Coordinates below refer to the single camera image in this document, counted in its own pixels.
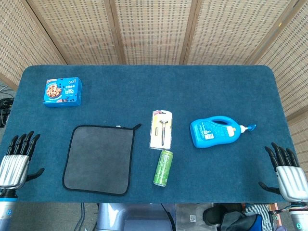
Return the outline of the blue carpet table mat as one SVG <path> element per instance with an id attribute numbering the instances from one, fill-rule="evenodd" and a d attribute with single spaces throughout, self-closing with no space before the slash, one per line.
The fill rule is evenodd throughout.
<path id="1" fill-rule="evenodd" d="M 48 79 L 78 77 L 81 105 L 43 104 Z M 154 110 L 173 114 L 174 154 L 166 187 L 153 184 L 159 151 L 150 149 Z M 256 124 L 236 142 L 198 149 L 190 123 L 228 116 Z M 128 191 L 123 196 L 69 191 L 62 177 L 72 132 L 81 125 L 141 126 L 135 133 Z M 207 203 L 281 202 L 258 182 L 277 187 L 264 147 L 293 149 L 273 71 L 265 65 L 36 65 L 26 68 L 0 144 L 0 160 L 15 135 L 40 134 L 21 202 Z"/>

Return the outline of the black and blue bag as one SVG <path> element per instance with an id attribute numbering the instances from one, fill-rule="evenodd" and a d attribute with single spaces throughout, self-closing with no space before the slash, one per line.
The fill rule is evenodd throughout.
<path id="1" fill-rule="evenodd" d="M 246 216 L 241 212 L 226 213 L 220 231 L 262 231 L 262 216 Z"/>

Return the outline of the razor in blister pack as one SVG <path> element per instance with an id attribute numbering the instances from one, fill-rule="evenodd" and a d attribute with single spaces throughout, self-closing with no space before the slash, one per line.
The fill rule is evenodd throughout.
<path id="1" fill-rule="evenodd" d="M 150 148 L 170 150 L 172 144 L 172 118 L 173 114 L 166 110 L 152 112 Z"/>

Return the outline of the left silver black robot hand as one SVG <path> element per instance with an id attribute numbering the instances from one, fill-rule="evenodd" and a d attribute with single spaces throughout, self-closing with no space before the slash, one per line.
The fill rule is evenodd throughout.
<path id="1" fill-rule="evenodd" d="M 29 163 L 40 138 L 40 134 L 33 134 L 31 131 L 21 136 L 16 135 L 9 143 L 6 155 L 0 163 L 0 199 L 16 199 L 18 189 L 43 174 L 44 168 L 34 174 L 28 174 Z"/>

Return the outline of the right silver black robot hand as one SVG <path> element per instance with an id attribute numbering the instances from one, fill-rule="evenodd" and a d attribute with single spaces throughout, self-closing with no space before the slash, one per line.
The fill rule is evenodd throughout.
<path id="1" fill-rule="evenodd" d="M 308 203 L 308 180 L 300 167 L 295 153 L 272 143 L 264 147 L 276 173 L 279 187 L 270 187 L 262 182 L 259 186 L 270 193 L 281 195 L 289 203 Z"/>

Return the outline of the woven bamboo folding screen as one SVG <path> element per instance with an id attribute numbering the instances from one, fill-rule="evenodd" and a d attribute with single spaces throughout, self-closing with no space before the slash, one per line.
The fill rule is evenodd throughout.
<path id="1" fill-rule="evenodd" d="M 0 99 L 35 64 L 263 64 L 308 173 L 308 0 L 0 0 Z"/>

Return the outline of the green energy drink can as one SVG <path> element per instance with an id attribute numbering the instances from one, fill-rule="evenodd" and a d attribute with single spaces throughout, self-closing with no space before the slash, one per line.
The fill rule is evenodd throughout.
<path id="1" fill-rule="evenodd" d="M 171 151 L 163 150 L 161 152 L 153 179 L 154 185 L 160 187 L 165 187 L 167 185 L 172 160 L 173 153 Z"/>

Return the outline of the blue pump detergent bottle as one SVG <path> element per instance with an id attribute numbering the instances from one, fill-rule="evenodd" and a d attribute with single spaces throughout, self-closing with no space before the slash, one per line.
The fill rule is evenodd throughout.
<path id="1" fill-rule="evenodd" d="M 196 148 L 209 148 L 237 141 L 245 131 L 253 131 L 256 124 L 239 125 L 227 116 L 212 116 L 197 119 L 190 124 L 193 144 Z"/>

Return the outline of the black shoe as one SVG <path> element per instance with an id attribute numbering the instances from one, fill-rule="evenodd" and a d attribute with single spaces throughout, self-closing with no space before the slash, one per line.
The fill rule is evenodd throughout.
<path id="1" fill-rule="evenodd" d="M 242 212 L 241 203 L 214 204 L 213 207 L 203 212 L 203 221 L 206 225 L 212 226 L 220 224 L 223 216 L 228 212 Z"/>

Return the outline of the striped cloth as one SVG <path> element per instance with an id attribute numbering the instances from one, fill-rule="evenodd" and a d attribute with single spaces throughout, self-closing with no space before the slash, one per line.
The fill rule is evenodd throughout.
<path id="1" fill-rule="evenodd" d="M 262 231 L 272 231 L 272 221 L 269 216 L 269 208 L 267 205 L 249 205 L 245 208 L 244 214 L 246 216 L 261 215 Z"/>

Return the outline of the grey robot torso base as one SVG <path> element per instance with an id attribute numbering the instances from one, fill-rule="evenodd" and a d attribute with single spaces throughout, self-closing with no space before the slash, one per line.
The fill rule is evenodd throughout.
<path id="1" fill-rule="evenodd" d="M 175 205 L 100 203 L 93 231 L 176 231 Z"/>

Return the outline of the grey and green cloth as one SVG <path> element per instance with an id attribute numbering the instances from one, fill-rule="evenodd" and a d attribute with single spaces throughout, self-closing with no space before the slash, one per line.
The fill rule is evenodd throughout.
<path id="1" fill-rule="evenodd" d="M 133 128 L 82 125 L 74 128 L 64 167 L 66 190 L 123 196 L 130 183 Z"/>

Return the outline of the blue cookie box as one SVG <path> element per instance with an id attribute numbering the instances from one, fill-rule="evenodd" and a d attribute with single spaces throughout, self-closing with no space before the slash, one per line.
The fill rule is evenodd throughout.
<path id="1" fill-rule="evenodd" d="M 47 107 L 81 105 L 82 82 L 78 77 L 48 79 L 43 104 Z"/>

